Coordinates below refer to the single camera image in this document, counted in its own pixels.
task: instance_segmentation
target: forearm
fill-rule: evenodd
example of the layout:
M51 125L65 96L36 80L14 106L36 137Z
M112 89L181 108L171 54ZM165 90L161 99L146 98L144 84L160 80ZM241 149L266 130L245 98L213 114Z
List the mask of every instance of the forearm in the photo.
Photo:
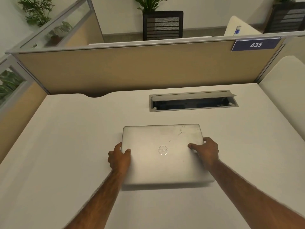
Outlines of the forearm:
M124 176L112 171L94 196L65 229L103 229L121 189Z
M221 161L210 172L252 229L305 228L305 219L273 200Z

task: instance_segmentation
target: plant pot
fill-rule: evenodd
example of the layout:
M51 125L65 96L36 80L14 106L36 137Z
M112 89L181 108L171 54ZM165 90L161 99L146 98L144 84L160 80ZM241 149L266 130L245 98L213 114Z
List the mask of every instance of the plant pot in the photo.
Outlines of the plant pot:
M46 46L47 47L57 46L61 42L62 39L63 39L63 37L59 37L58 35L53 35L53 36L51 36L51 38L48 41L48 43L46 44Z

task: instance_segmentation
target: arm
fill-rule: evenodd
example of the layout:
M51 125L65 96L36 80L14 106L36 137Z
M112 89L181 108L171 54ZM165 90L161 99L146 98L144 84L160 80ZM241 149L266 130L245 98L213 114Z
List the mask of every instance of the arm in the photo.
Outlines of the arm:
M112 168L109 176L65 229L103 229L105 227L130 165L130 149L123 154L120 147L121 143L108 153L108 162Z
M218 158L218 145L204 138L203 145L189 144L199 154L204 166L213 175L251 229L305 228L305 219L248 183Z

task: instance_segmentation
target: partition top rail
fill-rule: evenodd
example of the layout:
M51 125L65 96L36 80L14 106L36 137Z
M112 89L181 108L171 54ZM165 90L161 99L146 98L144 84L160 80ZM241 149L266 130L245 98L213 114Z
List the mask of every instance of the partition top rail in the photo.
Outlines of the partition top rail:
M18 43L16 46L14 46L12 49L8 50L6 54L12 54L12 53L18 53L21 51L28 51L29 49L22 49L22 47L26 44L34 44L35 40L38 35L46 35L48 34L51 30L53 30L56 26L58 26L63 20L66 19L71 13L73 13L78 7L80 7L82 4L85 2L88 2L88 6L90 8L90 12L94 12L94 9L92 7L92 2L91 0L77 0L73 4L71 4L69 7L64 9L57 15L54 19L49 21L48 23L44 24L42 27L40 27L36 32L22 40L20 43Z
M17 49L11 50L7 53L37 53L37 52L54 52L54 51L74 51L74 50L89 50L89 49L105 49L105 48L122 48L122 47L137 47L137 46L156 46L156 45L171 45L171 44L184 44L184 43L201 43L201 42L221 42L221 41L234 41L243 39L263 39L263 38L285 38L285 42L289 38L294 38L298 36L305 36L305 31L294 31L294 32L280 32L280 33L270 33L261 35L241 35L241 36L219 36L219 37L196 37L196 38L179 38L179 39L165 39L165 40L153 40L153 41L135 41L135 42L115 42L115 43L101 43L92 44L88 46L80 47L50 47L41 49Z

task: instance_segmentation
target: silver laptop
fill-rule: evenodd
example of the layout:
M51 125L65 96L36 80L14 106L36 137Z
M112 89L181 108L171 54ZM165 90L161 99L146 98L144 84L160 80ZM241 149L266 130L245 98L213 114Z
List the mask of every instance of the silver laptop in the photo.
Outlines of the silver laptop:
M132 160L123 187L184 188L213 182L189 143L203 144L198 124L124 127L121 150L131 149Z

